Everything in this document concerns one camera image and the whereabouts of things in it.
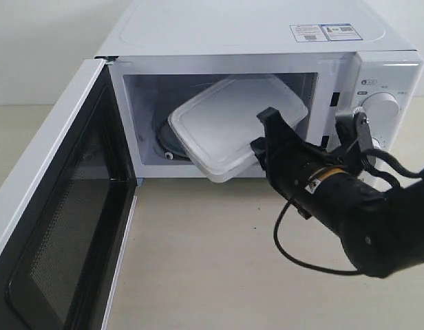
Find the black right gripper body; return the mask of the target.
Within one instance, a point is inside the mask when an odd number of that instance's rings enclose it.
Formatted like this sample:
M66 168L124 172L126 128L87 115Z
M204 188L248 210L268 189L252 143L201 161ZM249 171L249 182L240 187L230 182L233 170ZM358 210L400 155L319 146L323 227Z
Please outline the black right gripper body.
M351 206L353 176L338 157L300 137L266 136L263 163L269 184L296 206Z

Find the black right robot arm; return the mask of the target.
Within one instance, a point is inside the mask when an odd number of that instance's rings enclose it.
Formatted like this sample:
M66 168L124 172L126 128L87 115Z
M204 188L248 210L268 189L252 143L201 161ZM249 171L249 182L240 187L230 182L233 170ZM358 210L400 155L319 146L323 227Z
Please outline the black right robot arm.
M361 107L336 115L332 151L300 138L275 108L258 120L264 135L251 148L270 186L337 235L354 266L331 274L387 278L424 264L424 169L412 172L375 148Z

